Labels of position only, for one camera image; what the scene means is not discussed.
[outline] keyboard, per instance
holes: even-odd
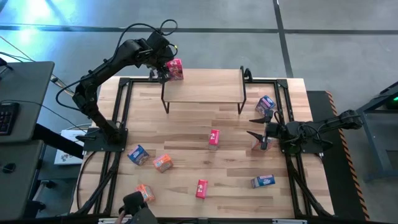
[[[17,119],[19,103],[0,104],[0,136],[11,134],[12,127]]]

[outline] wooden shelf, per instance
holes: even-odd
[[[184,69],[184,80],[167,82],[163,100],[168,103],[242,103],[240,69]]]

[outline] wooden table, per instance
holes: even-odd
[[[112,116],[119,78],[110,78],[99,94],[99,109],[108,119]],[[287,81],[295,120],[310,121],[312,116],[303,79]],[[253,137],[246,133],[263,133],[263,125],[250,123],[249,119],[261,117],[254,109],[260,97],[275,98],[272,85],[246,84],[247,101],[241,115],[237,114],[236,105],[218,103],[174,103],[173,110],[166,114],[160,100],[161,89],[157,83],[135,83],[132,88],[127,124],[129,136],[119,166],[113,216],[117,216],[125,195],[134,192],[138,184],[147,184],[156,197],[149,207],[157,217],[294,217],[285,157],[279,145],[273,145],[265,153],[251,151]],[[280,95],[285,108],[282,90]],[[220,130],[218,151],[207,148],[211,129]],[[137,144],[150,154],[143,166],[133,164],[126,155]],[[152,160],[165,153],[171,156],[174,167],[161,174],[154,169]],[[93,156],[81,177],[81,204],[98,185],[103,156],[100,152]],[[326,211],[333,213],[321,161],[312,154],[302,157],[309,189]],[[269,174],[275,175],[276,184],[252,189],[250,180],[253,177]],[[208,180],[204,200],[195,198],[198,179]],[[108,188],[104,191],[101,211],[107,194]],[[301,191],[298,195],[304,212]]]

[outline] white paper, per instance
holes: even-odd
[[[64,138],[67,138],[71,141],[77,141],[76,136],[83,136],[86,133],[81,130],[63,130],[61,132],[61,136]],[[84,143],[81,141],[77,141],[77,144],[83,146]],[[67,153],[64,153],[63,151],[57,149],[57,154],[55,155],[55,160],[54,164],[55,165],[71,165],[71,164],[81,164],[82,159],[79,159],[77,157],[71,156]]]

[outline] blue box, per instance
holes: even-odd
[[[260,176],[251,180],[251,185],[253,186],[253,188],[258,188],[271,184],[275,184],[274,175]]]
[[[149,158],[148,152],[146,152],[140,145],[138,145],[134,150],[131,150],[127,156],[133,163],[139,166]]]
[[[256,110],[263,116],[266,115],[266,112],[270,109],[273,109],[273,107],[275,106],[275,103],[273,102],[273,100],[271,98],[269,98],[268,96],[264,96],[262,97],[257,106],[256,106]]]

